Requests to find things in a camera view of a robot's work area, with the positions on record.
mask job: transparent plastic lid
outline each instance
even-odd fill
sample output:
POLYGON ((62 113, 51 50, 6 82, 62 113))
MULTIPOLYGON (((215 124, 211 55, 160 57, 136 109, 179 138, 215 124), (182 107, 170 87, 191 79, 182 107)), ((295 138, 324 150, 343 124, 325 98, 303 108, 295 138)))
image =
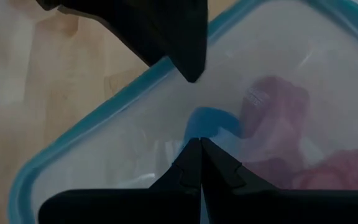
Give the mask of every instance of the transparent plastic lid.
POLYGON ((165 59, 41 152, 32 179, 19 174, 32 215, 64 190, 148 187, 202 136, 277 187, 358 189, 355 26, 307 1, 258 2, 218 18, 197 83, 165 59))

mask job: light wood grain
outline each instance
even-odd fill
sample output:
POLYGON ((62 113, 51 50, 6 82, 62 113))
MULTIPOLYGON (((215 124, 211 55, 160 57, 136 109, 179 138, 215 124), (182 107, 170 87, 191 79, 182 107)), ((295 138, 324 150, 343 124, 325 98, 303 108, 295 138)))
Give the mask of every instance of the light wood grain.
POLYGON ((96 21, 0 0, 0 223, 20 167, 146 69, 96 21))

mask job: wooden table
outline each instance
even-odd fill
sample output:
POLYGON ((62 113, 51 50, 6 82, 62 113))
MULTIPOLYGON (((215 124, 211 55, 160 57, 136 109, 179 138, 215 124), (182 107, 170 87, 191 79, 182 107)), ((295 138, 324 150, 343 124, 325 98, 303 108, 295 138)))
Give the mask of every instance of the wooden table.
MULTIPOLYGON (((209 18, 234 0, 209 0, 209 18)), ((147 66, 101 24, 0 0, 0 223, 24 163, 147 66)))

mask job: wooden surface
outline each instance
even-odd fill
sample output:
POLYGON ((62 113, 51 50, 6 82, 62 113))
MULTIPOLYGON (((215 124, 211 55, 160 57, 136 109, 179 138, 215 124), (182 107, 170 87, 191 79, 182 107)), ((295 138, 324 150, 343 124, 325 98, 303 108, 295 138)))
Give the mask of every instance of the wooden surface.
MULTIPOLYGON (((234 0, 209 0, 209 18, 234 0)), ((24 163, 147 66, 101 24, 0 0, 0 223, 24 163)))

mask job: plastic container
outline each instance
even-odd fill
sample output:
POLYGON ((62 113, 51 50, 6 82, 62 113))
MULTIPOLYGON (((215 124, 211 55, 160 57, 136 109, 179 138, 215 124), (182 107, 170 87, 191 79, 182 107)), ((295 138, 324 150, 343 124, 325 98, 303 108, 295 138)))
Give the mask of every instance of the plastic container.
POLYGON ((35 223, 41 204, 68 189, 148 187, 185 144, 194 111, 216 108, 245 127, 246 100, 264 105, 264 94, 285 100, 262 108, 270 111, 263 118, 248 119, 261 120, 253 123, 259 134, 234 134, 217 124, 218 131, 207 136, 246 167, 267 179, 277 170, 280 178, 271 181, 297 188, 294 183, 313 182, 308 171, 337 163, 330 159, 337 152, 358 151, 358 4, 239 1, 210 24, 207 67, 197 83, 187 83, 167 58, 150 68, 21 169, 9 196, 9 220, 35 223), (283 81, 259 89, 266 77, 283 81), (301 109, 288 99, 299 95, 291 88, 306 96, 301 109), (294 110, 301 115, 288 114, 294 110), (275 141, 296 155, 276 153, 275 141), (280 169, 266 171, 266 164, 280 169))

